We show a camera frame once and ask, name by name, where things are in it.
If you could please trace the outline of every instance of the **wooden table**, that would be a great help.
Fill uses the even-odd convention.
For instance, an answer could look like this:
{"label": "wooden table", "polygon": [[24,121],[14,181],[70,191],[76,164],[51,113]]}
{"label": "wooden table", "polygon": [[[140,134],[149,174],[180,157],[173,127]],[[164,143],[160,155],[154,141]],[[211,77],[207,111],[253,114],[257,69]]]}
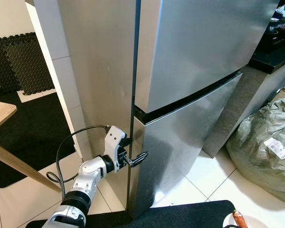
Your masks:
{"label": "wooden table", "polygon": [[[17,107],[13,104],[6,104],[0,102],[0,126],[8,120],[17,110]],[[5,150],[0,146],[0,161],[6,163],[10,167],[16,169],[17,171],[23,173],[24,175],[38,181],[41,184],[44,184],[45,186],[60,192],[61,189],[55,185],[53,182],[51,182],[49,179],[47,179],[45,176],[40,174],[37,170],[33,169],[29,165],[27,165],[25,162]]]}

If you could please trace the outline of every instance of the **white label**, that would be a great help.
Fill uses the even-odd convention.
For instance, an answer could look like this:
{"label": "white label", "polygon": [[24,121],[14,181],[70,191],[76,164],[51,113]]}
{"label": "white label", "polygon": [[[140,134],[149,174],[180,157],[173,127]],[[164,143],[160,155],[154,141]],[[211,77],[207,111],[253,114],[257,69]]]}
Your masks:
{"label": "white label", "polygon": [[285,146],[280,141],[270,138],[264,144],[280,159],[285,159]]}

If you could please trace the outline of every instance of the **stainless steel refrigerator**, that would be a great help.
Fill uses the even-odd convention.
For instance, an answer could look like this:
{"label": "stainless steel refrigerator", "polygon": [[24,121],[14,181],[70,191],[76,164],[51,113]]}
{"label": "stainless steel refrigerator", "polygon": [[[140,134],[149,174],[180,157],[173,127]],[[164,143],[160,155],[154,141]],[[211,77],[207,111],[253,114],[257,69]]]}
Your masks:
{"label": "stainless steel refrigerator", "polygon": [[[58,0],[86,125],[124,130],[130,157],[150,152],[107,178],[134,218],[189,172],[277,4]],[[103,132],[88,135],[103,152]]]}

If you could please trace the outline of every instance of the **black cable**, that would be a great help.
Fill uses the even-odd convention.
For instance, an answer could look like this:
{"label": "black cable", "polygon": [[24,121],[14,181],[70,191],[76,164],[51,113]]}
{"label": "black cable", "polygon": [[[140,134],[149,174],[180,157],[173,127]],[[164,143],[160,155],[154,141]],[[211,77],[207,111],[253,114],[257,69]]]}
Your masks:
{"label": "black cable", "polygon": [[108,132],[108,129],[110,128],[110,126],[104,126],[104,125],[94,125],[94,126],[89,126],[89,127],[85,127],[83,129],[80,129],[74,133],[71,133],[70,135],[68,135],[66,138],[64,138],[64,140],[61,142],[61,144],[59,145],[59,148],[57,150],[57,154],[56,154],[56,168],[57,168],[57,172],[58,172],[58,176],[52,172],[47,172],[47,178],[49,178],[51,181],[55,182],[55,183],[59,183],[60,187],[61,187],[61,193],[62,193],[62,198],[65,197],[66,195],[66,190],[65,190],[65,185],[64,183],[73,180],[78,173],[71,177],[70,179],[67,179],[65,181],[63,181],[63,177],[62,177],[62,173],[61,173],[61,169],[59,166],[59,154],[60,154],[60,150],[61,147],[63,146],[63,144],[66,142],[66,140],[68,140],[69,138],[71,138],[73,135],[78,134],[80,132],[86,131],[88,129],[92,129],[92,128],[104,128],[106,130],[106,133]]}
{"label": "black cable", "polygon": [[238,226],[236,226],[236,225],[227,225],[227,226],[225,226],[224,228],[229,228],[229,227],[241,228],[241,227],[238,227]]}

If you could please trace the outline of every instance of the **black mat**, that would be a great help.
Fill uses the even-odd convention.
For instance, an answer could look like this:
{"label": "black mat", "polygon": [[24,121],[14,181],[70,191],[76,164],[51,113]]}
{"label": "black mat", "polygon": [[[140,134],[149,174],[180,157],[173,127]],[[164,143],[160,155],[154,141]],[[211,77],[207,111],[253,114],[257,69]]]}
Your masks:
{"label": "black mat", "polygon": [[[16,113],[0,126],[0,146],[38,171],[54,163],[61,141],[70,134],[57,94],[21,103],[17,93],[0,90],[0,101],[17,106]],[[74,151],[69,140],[61,158]],[[0,188],[25,177],[0,161]]]}
{"label": "black mat", "polygon": [[[88,215],[85,228],[222,228],[225,217],[233,210],[227,200],[150,208],[135,221],[125,211],[119,211]],[[26,228],[41,228],[45,222],[32,221]]]}
{"label": "black mat", "polygon": [[30,95],[54,89],[38,41],[9,45],[5,50],[23,94]]}
{"label": "black mat", "polygon": [[0,38],[0,88],[4,92],[14,92],[21,89],[10,63],[6,59],[4,47],[32,40],[37,40],[34,32]]}

